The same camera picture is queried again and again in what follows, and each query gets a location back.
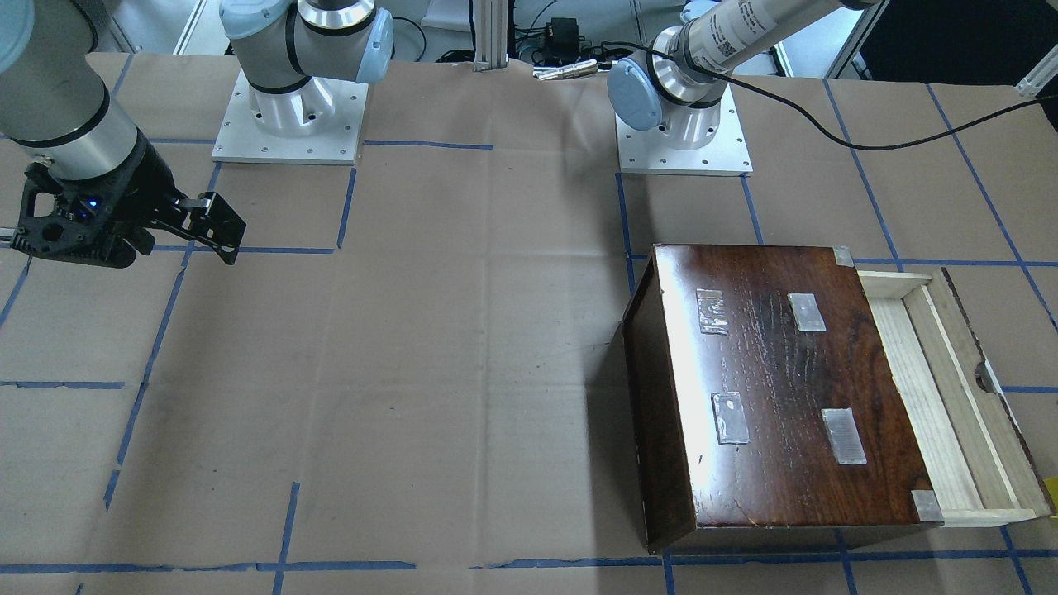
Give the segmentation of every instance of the wood grain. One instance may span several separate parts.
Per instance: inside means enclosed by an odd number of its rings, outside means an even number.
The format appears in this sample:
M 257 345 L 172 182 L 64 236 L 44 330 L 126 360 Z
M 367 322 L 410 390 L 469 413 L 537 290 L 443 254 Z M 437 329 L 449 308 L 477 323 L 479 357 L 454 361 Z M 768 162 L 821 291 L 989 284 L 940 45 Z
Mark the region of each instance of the wood grain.
M 947 518 L 949 512 L 955 510 L 983 508 L 973 475 L 963 456 L 904 302 L 899 298 L 869 298 L 868 302 L 941 510 Z

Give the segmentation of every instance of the floor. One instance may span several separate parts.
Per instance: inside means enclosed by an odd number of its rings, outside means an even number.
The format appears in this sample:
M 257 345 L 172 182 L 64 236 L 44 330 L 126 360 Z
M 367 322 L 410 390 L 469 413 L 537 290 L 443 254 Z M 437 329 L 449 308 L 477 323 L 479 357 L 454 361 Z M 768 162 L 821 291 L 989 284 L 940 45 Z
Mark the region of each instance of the floor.
M 355 168 L 220 166 L 234 58 L 90 58 L 178 184 L 249 221 L 247 248 L 225 267 L 160 237 L 121 271 L 0 250 L 0 593 L 1058 593 L 1051 520 L 649 556 L 615 336 L 655 241 L 946 266 L 1058 475 L 1058 136 L 1039 110 L 873 154 L 740 92 L 752 176 L 623 176 L 601 78 L 395 64 Z M 760 83 L 878 143 L 1017 101 Z M 0 141 L 11 197 L 25 163 Z

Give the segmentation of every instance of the blue tape line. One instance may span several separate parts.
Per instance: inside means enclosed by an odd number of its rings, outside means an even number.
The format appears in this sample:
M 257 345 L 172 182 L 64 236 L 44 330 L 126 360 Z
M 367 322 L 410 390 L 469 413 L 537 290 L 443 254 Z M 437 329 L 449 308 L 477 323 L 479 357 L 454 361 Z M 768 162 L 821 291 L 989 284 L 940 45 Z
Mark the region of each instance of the blue tape line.
M 853 575 L 853 562 L 849 556 L 849 547 L 845 545 L 845 534 L 841 529 L 834 529 L 834 537 L 838 541 L 838 554 L 841 557 L 841 569 L 845 571 L 845 582 L 849 584 L 849 595 L 857 595 L 856 577 Z
M 302 491 L 302 484 L 293 482 L 290 484 L 290 503 L 287 504 L 287 521 L 282 525 L 282 546 L 279 548 L 279 563 L 287 563 L 287 555 L 290 554 L 290 538 L 294 533 L 294 513 L 297 511 L 297 494 Z
M 742 179 L 742 192 L 746 195 L 746 206 L 749 208 L 749 218 L 753 221 L 753 233 L 756 234 L 756 245 L 764 246 L 764 234 L 761 233 L 761 222 L 756 218 L 756 209 L 753 206 L 753 195 L 749 192 L 749 180 L 745 174 L 738 176 Z
M 213 252 L 208 246 L 196 246 L 195 252 Z M 288 248 L 279 246 L 243 246 L 239 248 L 239 253 L 249 252 L 254 254 L 333 254 L 333 248 Z
M 156 246 L 159 252 L 183 252 L 186 246 Z M 208 246 L 196 246 L 195 252 L 213 252 Z M 242 246 L 239 252 L 251 252 L 255 254 L 333 254 L 333 248 L 295 248 L 288 246 Z
M 951 130 L 951 122 L 948 120 L 948 114 L 945 113 L 944 108 L 941 107 L 941 100 L 937 98 L 936 93 L 933 92 L 933 87 L 926 85 L 926 90 L 929 91 L 929 96 L 933 100 L 933 105 L 936 106 L 936 110 L 941 113 L 941 119 L 944 120 L 944 125 Z M 1051 326 L 1058 330 L 1058 320 L 1055 319 L 1054 310 L 1047 304 L 1046 299 L 1043 296 L 1043 292 L 1040 291 L 1039 286 L 1036 285 L 1036 280 L 1033 278 L 1033 273 L 1028 271 L 1028 268 L 1024 266 L 1025 259 L 1021 257 L 1021 252 L 1018 250 L 1017 245 L 1014 242 L 1014 237 L 1010 232 L 1007 231 L 1006 224 L 1003 223 L 1003 218 L 999 216 L 999 210 L 996 209 L 996 203 L 992 202 L 991 196 L 988 194 L 988 190 L 985 188 L 985 184 L 981 181 L 981 176 L 978 175 L 977 167 L 973 166 L 973 162 L 970 161 L 970 156 L 967 155 L 966 148 L 963 147 L 963 141 L 959 140 L 959 134 L 951 134 L 951 139 L 955 142 L 955 146 L 959 147 L 960 155 L 963 156 L 963 161 L 966 162 L 966 166 L 970 169 L 970 175 L 973 176 L 973 181 L 978 184 L 978 190 L 981 191 L 981 196 L 985 199 L 985 203 L 988 205 L 988 210 L 991 211 L 992 218 L 996 219 L 996 223 L 999 226 L 999 230 L 1003 233 L 1003 238 L 1006 239 L 1006 244 L 1010 247 L 1010 252 L 1014 253 L 1015 259 L 1021 266 L 1021 271 L 1025 275 L 1025 280 L 1028 281 L 1029 287 L 1033 288 L 1033 293 L 1036 294 L 1036 299 L 1040 301 L 1040 305 L 1043 306 L 1043 310 L 1046 311 L 1047 318 L 1051 320 Z
M 25 266 L 22 267 L 22 273 L 18 275 L 18 281 L 15 282 L 15 287 L 11 290 L 11 295 L 7 296 L 7 303 L 3 305 L 3 310 L 0 310 L 0 327 L 7 322 L 7 315 L 11 314 L 12 308 L 15 307 L 15 300 L 18 299 L 18 293 L 22 291 L 22 286 L 25 285 L 26 277 L 30 276 L 30 263 L 33 258 L 25 259 Z
M 925 552 L 870 552 L 849 553 L 849 559 L 856 562 L 890 562 L 894 560 L 979 560 L 985 558 L 1006 558 L 1005 549 L 936 549 Z
M 643 556 L 640 558 L 579 558 L 577 560 L 560 560 L 557 558 L 531 558 L 511 560 L 503 564 L 492 564 L 489 569 L 599 569 L 613 566 L 660 566 L 658 558 Z
M 632 231 L 628 229 L 628 206 L 624 200 L 624 179 L 621 173 L 614 174 L 617 181 L 617 203 L 621 208 L 621 233 L 624 236 L 624 254 L 632 254 Z
M 845 126 L 844 119 L 841 118 L 841 110 L 838 109 L 838 102 L 834 98 L 834 93 L 831 92 L 831 85 L 825 78 L 822 79 L 823 89 L 826 90 L 826 96 L 831 100 L 831 106 L 834 108 L 834 114 L 838 116 L 838 125 L 841 126 L 841 134 L 845 138 L 846 142 L 852 142 L 849 137 L 849 128 Z M 867 196 L 871 199 L 871 206 L 874 208 L 874 216 L 878 219 L 878 224 L 881 226 L 881 234 L 886 236 L 886 244 L 889 245 L 889 251 L 893 255 L 893 260 L 896 265 L 896 270 L 904 272 L 904 265 L 900 264 L 900 255 L 896 252 L 896 244 L 893 241 L 892 234 L 889 233 L 889 226 L 886 224 L 886 218 L 881 214 L 881 208 L 878 206 L 878 200 L 874 196 L 874 188 L 871 187 L 871 182 L 867 179 L 867 172 L 863 169 L 863 164 L 859 160 L 859 154 L 856 149 L 849 149 L 853 155 L 853 161 L 856 163 L 856 170 L 860 174 L 860 180 L 863 181 L 863 187 L 867 188 Z
M 617 203 L 621 209 L 621 234 L 624 236 L 624 269 L 628 277 L 628 295 L 636 292 L 636 269 L 632 266 L 632 232 L 628 231 L 628 208 L 624 201 L 624 180 L 621 173 L 614 174 L 617 181 Z
M 290 503 L 287 504 L 287 520 L 282 525 L 282 545 L 279 547 L 279 563 L 275 580 L 272 582 L 272 595 L 282 593 L 282 575 L 287 566 L 287 555 L 290 554 L 290 538 L 294 534 L 294 513 L 297 511 L 297 493 L 300 490 L 300 483 L 292 482 L 290 484 Z
M 345 190 L 345 205 L 342 206 L 342 222 L 338 228 L 338 247 L 345 244 L 345 228 L 349 224 L 349 211 L 352 209 L 352 188 L 357 185 L 357 168 L 349 172 L 349 185 Z
M 293 562 L 282 566 L 284 572 L 313 571 L 414 571 L 412 562 L 398 560 L 365 560 L 359 562 Z
M 73 389 L 77 391 L 116 391 L 125 387 L 124 382 L 47 382 L 39 380 L 0 380 L 0 386 L 18 389 Z
M 1007 558 L 1011 552 L 1019 558 L 1058 558 L 1058 549 L 942 549 L 919 552 L 868 552 L 847 553 L 847 558 L 857 562 L 929 559 L 995 559 Z M 718 554 L 718 555 L 675 555 L 673 566 L 737 565 L 746 563 L 798 564 L 826 563 L 840 561 L 837 552 L 809 554 Z M 581 558 L 559 560 L 550 558 L 519 559 L 489 569 L 574 569 L 574 567 L 630 567 L 663 566 L 663 559 L 655 557 L 638 558 Z M 103 573 L 165 573 L 165 572 L 315 572 L 315 571 L 409 571 L 416 570 L 413 562 L 396 560 L 364 561 L 309 561 L 309 562 L 237 562 L 217 566 L 179 566 L 160 564 L 154 566 L 130 563 L 77 563 L 77 564 L 0 564 L 0 574 L 103 574 Z
M 147 139 L 156 145 L 212 145 L 216 139 Z
M 813 554 L 703 554 L 694 556 L 674 556 L 674 566 L 727 566 L 747 564 L 801 564 L 837 562 L 841 555 L 836 552 Z
M 103 504 L 107 510 L 110 510 L 110 501 L 114 499 L 114 490 L 117 489 L 117 477 L 121 474 L 121 469 L 110 471 L 110 480 L 107 482 L 107 489 L 103 492 Z
M 129 57 L 125 58 L 125 66 L 122 68 L 122 73 L 117 75 L 117 80 L 114 83 L 114 88 L 110 91 L 110 94 L 114 97 L 122 90 L 122 85 L 125 84 L 125 75 L 129 73 L 129 67 L 132 66 L 132 57 L 135 54 L 129 54 Z
M 871 265 L 896 265 L 894 258 L 854 258 L 857 263 Z M 900 258 L 902 265 L 928 265 L 933 267 L 1058 267 L 1051 260 L 959 260 L 951 258 Z
M 1003 542 L 1006 543 L 1006 549 L 1010 555 L 1010 562 L 1014 563 L 1014 572 L 1018 573 L 1018 580 L 1021 581 L 1021 590 L 1025 592 L 1025 595 L 1033 595 L 1033 587 L 1028 584 L 1028 577 L 1025 576 L 1025 569 L 1021 565 L 1021 557 L 1018 555 L 1018 549 L 1014 546 L 1014 540 L 1010 539 L 1010 531 L 1006 527 L 1000 527 L 999 530 L 1003 534 Z
M 240 562 L 223 566 L 170 566 L 160 564 L 144 566 L 124 563 L 85 563 L 85 564 L 0 564 L 0 574 L 123 574 L 123 573 L 171 573 L 171 572 L 247 572 L 254 570 L 254 564 Z
M 492 145 L 468 145 L 462 143 L 437 143 L 434 141 L 364 141 L 365 145 L 380 147 L 439 147 L 476 150 L 492 150 Z
M 194 245 L 195 242 L 193 241 L 187 242 L 187 247 L 184 250 L 184 258 L 180 265 L 180 272 L 177 273 L 177 278 L 172 282 L 172 290 L 169 292 L 169 301 L 165 305 L 165 312 L 162 314 L 162 322 L 158 326 L 158 333 L 154 335 L 154 343 L 151 345 L 150 356 L 147 357 L 147 365 L 143 371 L 143 380 L 140 381 L 140 390 L 136 392 L 135 401 L 132 402 L 132 411 L 129 412 L 129 419 L 125 423 L 125 433 L 122 435 L 122 444 L 117 448 L 117 470 L 120 470 L 122 465 L 125 464 L 125 455 L 128 454 L 129 444 L 132 441 L 132 430 L 135 428 L 135 421 L 140 417 L 140 408 L 143 405 L 143 397 L 147 392 L 147 386 L 150 384 L 150 374 L 154 369 L 154 361 L 158 359 L 158 354 L 162 349 L 162 340 L 165 339 L 165 331 L 169 327 L 169 319 L 172 318 L 172 309 L 177 305 L 177 295 L 180 294 L 180 288 L 184 283 L 184 274 L 187 272 L 187 265 L 190 262 Z M 103 503 L 107 509 L 110 509 L 110 501 L 114 495 L 117 475 L 112 475 L 111 481 L 113 482 L 113 485 L 107 486 L 107 492 L 103 497 Z
M 1058 549 L 1018 549 L 1020 558 L 1058 558 Z
M 1004 393 L 1058 393 L 1058 386 L 1003 386 Z
M 667 549 L 661 553 L 661 570 L 664 572 L 664 592 L 676 595 L 676 577 L 672 572 L 672 554 Z

